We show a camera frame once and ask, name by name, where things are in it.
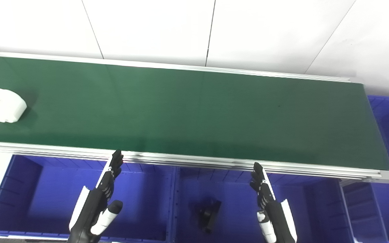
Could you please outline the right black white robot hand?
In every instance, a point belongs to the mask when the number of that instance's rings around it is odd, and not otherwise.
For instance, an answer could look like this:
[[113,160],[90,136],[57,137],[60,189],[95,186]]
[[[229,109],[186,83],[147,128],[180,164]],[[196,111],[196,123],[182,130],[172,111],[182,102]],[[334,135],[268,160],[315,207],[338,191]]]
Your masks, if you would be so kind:
[[251,188],[257,194],[258,224],[266,243],[296,243],[297,233],[287,199],[276,200],[267,173],[258,162],[251,172]]

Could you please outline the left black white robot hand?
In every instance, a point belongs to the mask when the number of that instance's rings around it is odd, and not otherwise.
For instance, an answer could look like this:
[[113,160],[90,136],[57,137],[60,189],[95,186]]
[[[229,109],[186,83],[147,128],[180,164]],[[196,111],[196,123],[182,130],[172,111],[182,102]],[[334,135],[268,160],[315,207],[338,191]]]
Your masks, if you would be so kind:
[[122,172],[123,154],[116,150],[108,159],[96,187],[84,186],[69,222],[68,243],[98,243],[123,208],[123,202],[110,202],[116,178]]

